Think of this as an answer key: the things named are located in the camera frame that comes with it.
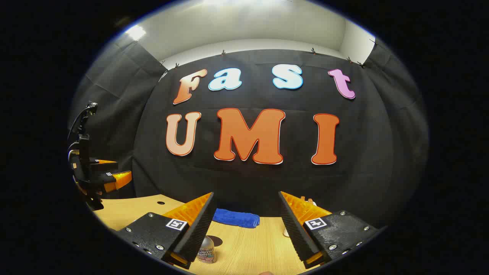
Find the rolled blue towel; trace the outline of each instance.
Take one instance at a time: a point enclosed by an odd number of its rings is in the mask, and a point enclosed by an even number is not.
[[[232,212],[224,209],[216,209],[213,221],[239,226],[244,228],[255,228],[260,224],[260,216],[251,213]]]

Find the foam letter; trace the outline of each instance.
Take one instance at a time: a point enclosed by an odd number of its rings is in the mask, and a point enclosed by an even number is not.
[[[194,148],[197,120],[199,120],[200,117],[201,114],[199,112],[191,112],[185,115],[185,120],[187,121],[187,136],[185,137],[185,143],[182,145],[177,143],[177,127],[182,116],[173,114],[166,117],[166,121],[168,122],[168,127],[166,128],[166,148],[170,153],[177,156],[185,156],[192,151]]]
[[[272,83],[279,89],[294,90],[304,82],[300,76],[302,70],[297,65],[278,64],[272,68],[272,73],[276,76]]]
[[[316,114],[313,116],[317,123],[317,149],[316,154],[311,158],[316,165],[333,164],[336,162],[334,154],[334,132],[339,119],[335,115]]]
[[[241,70],[237,68],[228,68],[228,69],[223,69],[216,74],[214,74],[214,77],[217,77],[216,79],[212,80],[211,83],[209,83],[209,90],[211,91],[219,91],[222,89],[226,90],[234,90],[237,87],[241,86],[241,81],[240,81],[240,75],[241,75]]]
[[[284,160],[279,153],[280,124],[285,118],[285,112],[277,109],[263,110],[248,128],[243,115],[238,109],[226,108],[217,112],[221,119],[221,140],[219,149],[214,153],[218,160],[234,160],[236,154],[231,151],[231,141],[234,142],[242,161],[248,159],[251,150],[258,142],[258,150],[253,160],[260,164],[281,164]]]
[[[192,91],[195,91],[199,86],[199,77],[204,77],[206,75],[207,70],[201,69],[198,72],[182,77],[182,79],[180,79],[180,88],[177,97],[173,101],[173,105],[189,100],[192,97],[192,94],[189,92],[190,88],[192,88]]]
[[[346,97],[347,99],[355,98],[355,92],[350,91],[348,89],[348,86],[346,85],[346,82],[350,81],[350,78],[348,76],[343,75],[343,73],[339,69],[330,70],[328,71],[328,74],[334,78],[336,88],[342,96]]]

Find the ceiling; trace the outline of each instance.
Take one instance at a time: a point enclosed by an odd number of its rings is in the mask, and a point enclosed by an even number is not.
[[[138,22],[140,38],[163,60],[199,46],[240,39],[283,39],[340,50],[346,21],[307,0],[189,0]]]

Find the wooden table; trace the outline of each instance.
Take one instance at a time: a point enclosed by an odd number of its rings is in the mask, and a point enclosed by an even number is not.
[[[163,195],[104,199],[105,208],[94,213],[109,228],[120,230],[148,212],[162,215],[182,204]],[[188,271],[198,275],[258,275],[265,271],[296,275],[318,267],[304,268],[290,238],[283,235],[284,229],[280,217],[260,217],[260,225],[254,229],[212,222],[207,235],[222,240],[222,244],[215,247],[217,261],[207,264],[196,259]]]

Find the orange letter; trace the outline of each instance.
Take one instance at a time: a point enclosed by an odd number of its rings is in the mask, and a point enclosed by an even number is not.
[[[313,116],[317,123],[317,150],[311,158],[312,163],[316,165],[333,164],[336,162],[334,154],[334,131],[339,119],[335,115],[316,114]]]
[[[189,89],[192,88],[192,91],[195,91],[195,89],[197,89],[197,86],[199,86],[200,78],[198,77],[204,77],[206,75],[207,70],[201,69],[198,72],[194,72],[185,77],[182,77],[182,79],[180,79],[180,88],[178,90],[177,97],[173,101],[173,105],[189,100],[192,97],[192,94],[189,93]]]
[[[277,109],[263,110],[248,128],[240,110],[236,108],[221,109],[217,112],[221,119],[221,141],[219,150],[214,153],[218,160],[233,160],[236,156],[231,151],[231,140],[234,141],[242,161],[248,159],[251,150],[258,142],[258,151],[253,160],[261,164],[281,164],[284,160],[279,153],[280,124],[285,112]]]
[[[166,128],[166,148],[168,148],[170,153],[177,156],[185,156],[192,151],[195,141],[195,128],[197,127],[197,120],[200,117],[201,114],[199,112],[191,112],[185,115],[187,136],[183,145],[177,143],[177,127],[182,116],[173,114],[166,117],[166,121],[168,122],[168,127]]]

